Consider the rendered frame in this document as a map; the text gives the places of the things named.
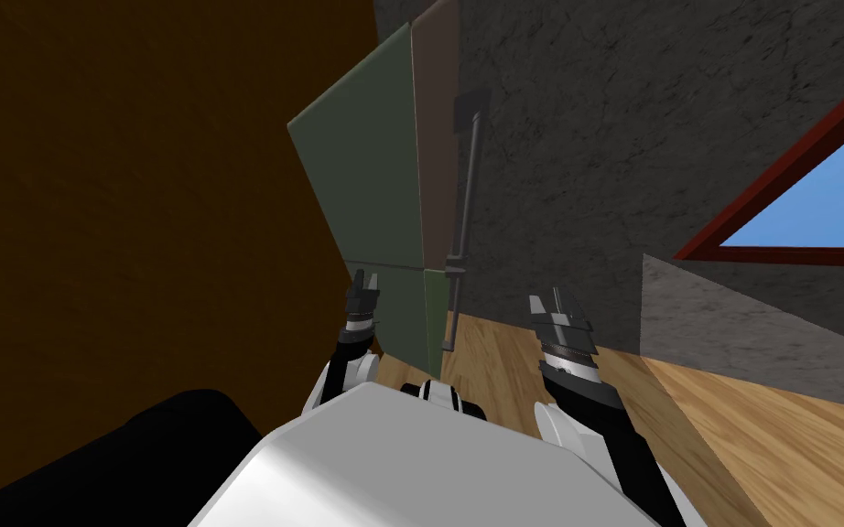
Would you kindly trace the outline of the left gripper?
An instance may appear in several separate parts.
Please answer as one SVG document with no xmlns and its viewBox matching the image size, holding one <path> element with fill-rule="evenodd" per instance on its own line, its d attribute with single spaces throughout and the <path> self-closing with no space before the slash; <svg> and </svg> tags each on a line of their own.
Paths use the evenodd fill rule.
<svg viewBox="0 0 844 527">
<path fill-rule="evenodd" d="M 352 288 L 346 295 L 347 321 L 373 319 L 379 296 L 378 274 L 371 274 L 364 289 L 364 269 L 357 269 L 352 279 Z"/>
</svg>

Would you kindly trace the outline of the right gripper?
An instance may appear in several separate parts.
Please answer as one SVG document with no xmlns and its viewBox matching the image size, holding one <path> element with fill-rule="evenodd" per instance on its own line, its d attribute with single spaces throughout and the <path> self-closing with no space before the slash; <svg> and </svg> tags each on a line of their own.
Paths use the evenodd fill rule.
<svg viewBox="0 0 844 527">
<path fill-rule="evenodd" d="M 545 343 L 565 348 L 592 348 L 592 326 L 579 314 L 580 304 L 565 288 L 554 286 L 553 295 L 557 313 L 548 313 L 539 296 L 529 296 L 530 314 L 534 316 L 534 331 Z"/>
</svg>

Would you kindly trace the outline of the short green fridge door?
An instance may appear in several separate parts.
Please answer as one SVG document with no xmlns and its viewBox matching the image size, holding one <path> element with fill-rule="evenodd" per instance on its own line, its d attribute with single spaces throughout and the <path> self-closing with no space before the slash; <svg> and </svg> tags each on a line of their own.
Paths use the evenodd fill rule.
<svg viewBox="0 0 844 527">
<path fill-rule="evenodd" d="M 362 269 L 367 279 L 377 276 L 380 296 L 374 318 L 382 351 L 438 380 L 449 310 L 446 272 L 357 262 L 345 265 L 350 274 Z"/>
</svg>

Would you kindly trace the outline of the tall green fridge door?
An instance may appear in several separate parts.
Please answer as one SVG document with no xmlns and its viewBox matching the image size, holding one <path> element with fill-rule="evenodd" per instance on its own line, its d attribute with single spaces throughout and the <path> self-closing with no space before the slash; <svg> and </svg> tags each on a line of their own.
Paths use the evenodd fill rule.
<svg viewBox="0 0 844 527">
<path fill-rule="evenodd" d="M 458 0 L 437 0 L 287 126 L 341 257 L 440 270 L 459 145 Z"/>
</svg>

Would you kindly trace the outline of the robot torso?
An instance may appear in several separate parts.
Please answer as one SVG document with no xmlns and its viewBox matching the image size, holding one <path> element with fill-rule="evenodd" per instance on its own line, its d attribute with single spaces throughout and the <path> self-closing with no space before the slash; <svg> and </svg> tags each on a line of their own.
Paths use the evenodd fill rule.
<svg viewBox="0 0 844 527">
<path fill-rule="evenodd" d="M 266 435 L 189 527 L 657 527 L 572 452 L 367 382 Z"/>
</svg>

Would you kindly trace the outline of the red framed window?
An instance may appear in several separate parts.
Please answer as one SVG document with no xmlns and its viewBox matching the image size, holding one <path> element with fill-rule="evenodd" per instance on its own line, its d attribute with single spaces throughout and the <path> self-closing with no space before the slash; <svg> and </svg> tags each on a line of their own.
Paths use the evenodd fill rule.
<svg viewBox="0 0 844 527">
<path fill-rule="evenodd" d="M 844 100 L 676 258 L 844 266 Z"/>
</svg>

